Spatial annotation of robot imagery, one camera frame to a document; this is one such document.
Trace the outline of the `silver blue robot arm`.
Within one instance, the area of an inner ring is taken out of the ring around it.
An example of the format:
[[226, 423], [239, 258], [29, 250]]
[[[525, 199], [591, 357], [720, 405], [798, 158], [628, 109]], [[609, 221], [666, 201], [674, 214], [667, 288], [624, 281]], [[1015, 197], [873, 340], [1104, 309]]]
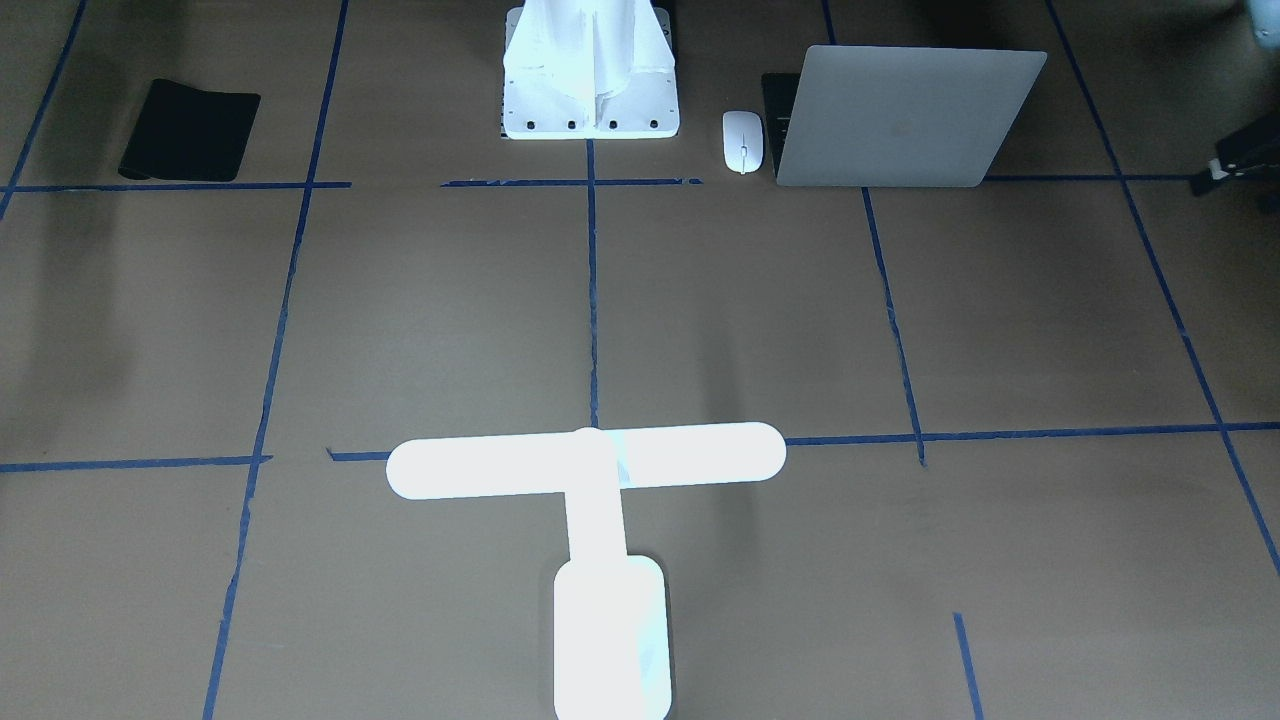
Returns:
[[[1277, 55], [1279, 3], [1245, 1], [1254, 44]], [[1274, 108], [1215, 143], [1215, 155], [1188, 184], [1194, 197], [1203, 197], [1230, 181], [1277, 181], [1279, 118]]]

